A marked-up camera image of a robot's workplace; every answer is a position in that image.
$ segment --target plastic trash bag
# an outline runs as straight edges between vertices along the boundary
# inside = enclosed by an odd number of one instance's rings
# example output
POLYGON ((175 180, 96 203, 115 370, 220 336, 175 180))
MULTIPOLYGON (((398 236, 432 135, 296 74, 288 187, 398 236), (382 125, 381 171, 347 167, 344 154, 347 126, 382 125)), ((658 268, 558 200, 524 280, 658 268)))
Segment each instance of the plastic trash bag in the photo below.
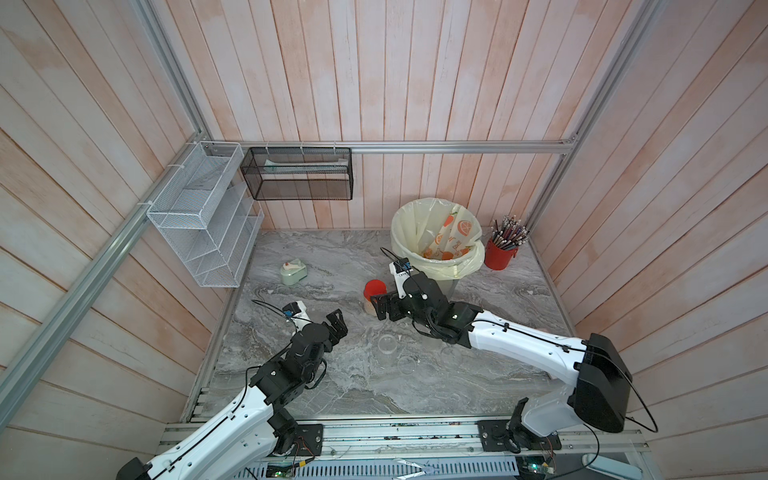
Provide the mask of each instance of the plastic trash bag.
POLYGON ((403 205, 392 218, 391 232, 392 251, 433 280, 463 278, 479 270, 485 258, 480 222, 447 200, 421 198, 403 205))

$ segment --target wall-mounted wire rack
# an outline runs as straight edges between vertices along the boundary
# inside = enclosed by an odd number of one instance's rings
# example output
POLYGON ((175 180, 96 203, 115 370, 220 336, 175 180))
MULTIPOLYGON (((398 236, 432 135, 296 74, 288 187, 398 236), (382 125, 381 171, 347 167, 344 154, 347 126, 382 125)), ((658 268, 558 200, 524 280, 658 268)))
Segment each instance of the wall-mounted wire rack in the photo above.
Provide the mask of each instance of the wall-mounted wire rack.
POLYGON ((200 142, 147 214, 200 286, 240 285, 264 218, 245 182, 230 186, 242 160, 239 144, 200 142))
POLYGON ((352 151, 251 147, 240 165, 255 200, 352 200, 352 151))

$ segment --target colored pencils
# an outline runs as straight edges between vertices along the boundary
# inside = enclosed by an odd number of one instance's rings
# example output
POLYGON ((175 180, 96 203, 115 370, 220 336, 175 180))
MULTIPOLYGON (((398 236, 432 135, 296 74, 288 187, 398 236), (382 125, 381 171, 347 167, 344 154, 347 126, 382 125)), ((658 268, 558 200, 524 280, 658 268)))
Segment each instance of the colored pencils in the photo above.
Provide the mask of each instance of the colored pencils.
POLYGON ((528 241, 528 229, 521 225, 514 215, 512 218, 504 215, 501 228, 498 222, 493 220, 491 241, 502 250, 514 250, 528 241))

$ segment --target black mesh basket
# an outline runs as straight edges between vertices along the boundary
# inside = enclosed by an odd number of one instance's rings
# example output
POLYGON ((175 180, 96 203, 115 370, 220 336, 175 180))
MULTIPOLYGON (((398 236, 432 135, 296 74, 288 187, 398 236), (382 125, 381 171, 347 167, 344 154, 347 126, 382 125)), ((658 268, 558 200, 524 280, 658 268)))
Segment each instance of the black mesh basket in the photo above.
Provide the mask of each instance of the black mesh basket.
POLYGON ((240 165, 254 200, 352 200, 352 151, 251 147, 240 165))

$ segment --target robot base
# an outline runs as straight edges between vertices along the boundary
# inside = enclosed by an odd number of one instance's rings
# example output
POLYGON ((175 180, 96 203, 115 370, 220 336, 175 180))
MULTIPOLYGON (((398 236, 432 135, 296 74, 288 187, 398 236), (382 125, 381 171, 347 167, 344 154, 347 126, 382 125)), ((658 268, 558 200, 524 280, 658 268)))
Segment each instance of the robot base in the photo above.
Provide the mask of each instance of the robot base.
POLYGON ((299 451, 297 455, 299 457, 319 456, 323 451, 323 424, 298 425, 294 439, 298 441, 299 451))
POLYGON ((546 437, 538 437, 526 429, 521 422, 521 416, 527 398, 520 400, 512 413, 510 420, 481 420, 478 422, 480 442, 484 452, 520 453, 528 450, 560 450, 563 445, 560 437, 553 433, 546 437))

